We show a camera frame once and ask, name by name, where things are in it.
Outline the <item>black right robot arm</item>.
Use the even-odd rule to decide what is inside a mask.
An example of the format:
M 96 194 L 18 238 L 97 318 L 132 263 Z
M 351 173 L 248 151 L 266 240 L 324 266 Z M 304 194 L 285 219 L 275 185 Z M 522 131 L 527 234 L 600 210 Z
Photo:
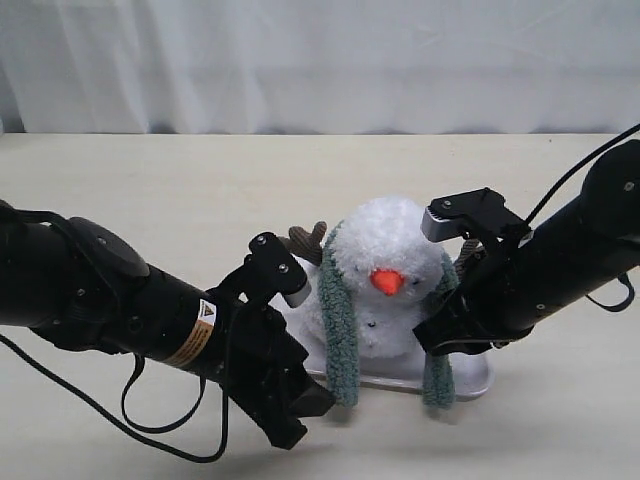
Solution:
M 415 327 L 424 351 L 477 355 L 518 341 L 638 266 L 639 143 L 604 153 L 580 193 L 536 228 L 485 187 L 432 200 L 422 232 L 432 242 L 463 237 L 484 248 L 444 303 Z

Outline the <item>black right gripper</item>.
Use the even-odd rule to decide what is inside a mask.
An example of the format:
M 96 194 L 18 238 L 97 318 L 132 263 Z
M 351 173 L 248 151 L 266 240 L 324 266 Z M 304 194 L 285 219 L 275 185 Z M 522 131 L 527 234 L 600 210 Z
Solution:
M 413 334 L 431 356 L 479 355 L 517 342 L 535 328 L 535 258 L 488 255 L 465 262 L 465 274 Z

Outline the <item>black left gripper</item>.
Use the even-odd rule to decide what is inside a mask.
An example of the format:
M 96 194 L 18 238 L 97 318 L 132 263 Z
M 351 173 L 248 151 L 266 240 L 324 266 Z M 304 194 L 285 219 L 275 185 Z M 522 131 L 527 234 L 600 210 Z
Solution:
M 221 428 L 230 428 L 235 405 L 271 446 L 292 449 L 308 432 L 302 420 L 327 414 L 334 395 L 303 367 L 307 351 L 278 310 L 222 288 L 208 289 L 206 299 L 217 316 L 204 348 L 204 377 L 220 388 Z

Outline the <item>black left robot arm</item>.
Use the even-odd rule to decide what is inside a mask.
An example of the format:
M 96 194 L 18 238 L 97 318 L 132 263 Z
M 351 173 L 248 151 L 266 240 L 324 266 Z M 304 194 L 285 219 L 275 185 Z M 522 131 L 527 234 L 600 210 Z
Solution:
M 82 217 L 1 207 L 1 322 L 58 349 L 130 354 L 217 384 L 274 447 L 293 448 L 304 419 L 335 396 L 307 372 L 308 353 L 271 302 L 300 306 L 311 287 L 270 232 L 242 264 L 202 290 L 147 263 L 115 233 Z

